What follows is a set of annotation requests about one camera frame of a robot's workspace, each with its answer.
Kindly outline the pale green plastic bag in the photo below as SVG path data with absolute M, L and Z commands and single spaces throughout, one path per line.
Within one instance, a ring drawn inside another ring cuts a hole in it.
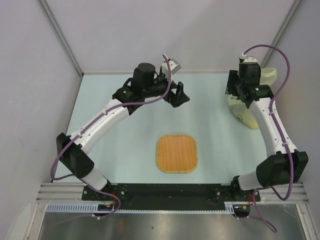
M 277 79 L 277 69 L 274 67 L 265 67 L 261 69 L 260 84 L 271 86 Z M 235 118 L 239 119 L 247 127 L 257 130 L 259 129 L 258 123 L 246 107 L 237 97 L 228 94 L 227 97 L 228 106 Z

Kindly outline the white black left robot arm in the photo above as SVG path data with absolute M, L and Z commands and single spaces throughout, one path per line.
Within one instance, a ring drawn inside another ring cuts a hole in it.
M 95 168 L 89 153 L 104 134 L 141 106 L 164 100 L 177 108 L 188 102 L 190 98 L 184 93 L 183 83 L 175 83 L 172 79 L 180 68 L 173 58 L 164 62 L 159 71 L 151 63 L 140 63 L 132 77 L 91 121 L 70 135 L 61 133 L 57 136 L 57 161 L 77 179 L 91 186 L 98 199 L 105 200 L 110 196 L 111 183 Z

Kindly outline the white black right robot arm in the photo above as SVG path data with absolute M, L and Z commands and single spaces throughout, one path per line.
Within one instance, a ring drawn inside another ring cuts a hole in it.
M 261 67 L 253 57 L 239 61 L 238 70 L 230 70 L 225 93 L 241 101 L 253 115 L 262 135 L 267 158 L 254 171 L 234 177 L 231 196 L 242 201 L 249 191 L 288 185 L 285 196 L 275 194 L 286 201 L 293 184 L 300 179 L 309 157 L 299 151 L 288 136 L 278 115 L 274 94 L 267 84 L 261 84 Z

